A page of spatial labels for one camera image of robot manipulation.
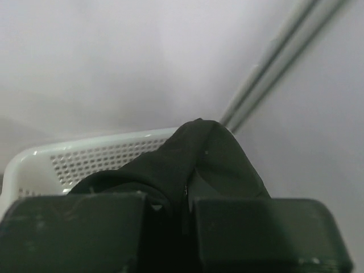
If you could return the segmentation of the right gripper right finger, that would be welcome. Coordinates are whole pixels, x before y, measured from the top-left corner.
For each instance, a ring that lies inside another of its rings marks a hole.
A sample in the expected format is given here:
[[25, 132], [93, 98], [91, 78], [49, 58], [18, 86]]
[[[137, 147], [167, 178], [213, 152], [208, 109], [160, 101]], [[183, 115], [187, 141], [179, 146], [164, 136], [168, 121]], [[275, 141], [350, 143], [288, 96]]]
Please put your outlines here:
[[352, 272], [331, 211], [313, 199], [225, 197], [195, 172], [187, 186], [201, 272]]

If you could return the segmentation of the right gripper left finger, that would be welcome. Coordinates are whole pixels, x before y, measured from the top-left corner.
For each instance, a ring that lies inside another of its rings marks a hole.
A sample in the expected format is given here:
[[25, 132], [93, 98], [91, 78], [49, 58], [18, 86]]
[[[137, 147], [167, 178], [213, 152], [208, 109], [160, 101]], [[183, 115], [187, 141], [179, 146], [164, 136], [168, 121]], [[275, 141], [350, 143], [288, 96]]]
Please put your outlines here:
[[155, 216], [142, 193], [20, 199], [1, 220], [1, 271], [162, 272]]

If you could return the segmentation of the black trousers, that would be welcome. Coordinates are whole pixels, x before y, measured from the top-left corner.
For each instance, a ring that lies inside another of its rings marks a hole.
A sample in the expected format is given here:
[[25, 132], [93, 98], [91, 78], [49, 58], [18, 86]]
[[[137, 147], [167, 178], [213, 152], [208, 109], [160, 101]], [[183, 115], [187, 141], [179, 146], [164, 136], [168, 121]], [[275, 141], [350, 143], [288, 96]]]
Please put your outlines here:
[[146, 230], [154, 236], [187, 234], [194, 198], [270, 198], [233, 134], [204, 119], [183, 124], [155, 151], [119, 169], [87, 176], [69, 196], [113, 193], [145, 195], [150, 204]]

